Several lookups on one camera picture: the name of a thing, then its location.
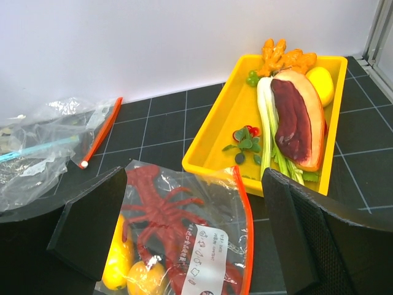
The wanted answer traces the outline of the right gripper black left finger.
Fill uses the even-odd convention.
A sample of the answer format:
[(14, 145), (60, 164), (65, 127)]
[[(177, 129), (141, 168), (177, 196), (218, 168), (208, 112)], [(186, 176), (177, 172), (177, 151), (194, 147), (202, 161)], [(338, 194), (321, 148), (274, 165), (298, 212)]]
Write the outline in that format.
[(1, 213), (1, 294), (93, 294), (126, 182), (116, 167)]

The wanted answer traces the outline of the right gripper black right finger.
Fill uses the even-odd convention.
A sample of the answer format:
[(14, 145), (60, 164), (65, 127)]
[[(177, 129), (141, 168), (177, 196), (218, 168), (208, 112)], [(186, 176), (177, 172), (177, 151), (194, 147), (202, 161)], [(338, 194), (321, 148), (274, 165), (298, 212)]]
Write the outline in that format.
[(262, 189), (288, 294), (392, 294), (392, 223), (267, 168)]

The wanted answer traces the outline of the orange toy pumpkin slice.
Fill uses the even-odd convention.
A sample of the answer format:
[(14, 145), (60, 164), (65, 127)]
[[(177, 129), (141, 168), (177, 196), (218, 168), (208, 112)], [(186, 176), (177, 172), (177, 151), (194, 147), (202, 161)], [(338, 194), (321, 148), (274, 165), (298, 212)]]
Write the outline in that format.
[(110, 290), (121, 290), (126, 287), (126, 276), (134, 261), (134, 249), (131, 230), (127, 230), (126, 242), (122, 241), (125, 218), (119, 214), (111, 246), (108, 252), (102, 281)]

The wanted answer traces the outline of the yellow toy apple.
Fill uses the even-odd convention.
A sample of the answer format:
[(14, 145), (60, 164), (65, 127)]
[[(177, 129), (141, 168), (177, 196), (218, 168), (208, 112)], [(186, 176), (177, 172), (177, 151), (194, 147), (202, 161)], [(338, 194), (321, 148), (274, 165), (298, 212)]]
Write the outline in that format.
[(165, 268), (159, 262), (153, 266), (146, 266), (143, 261), (135, 263), (126, 278), (128, 294), (165, 294), (165, 272)]

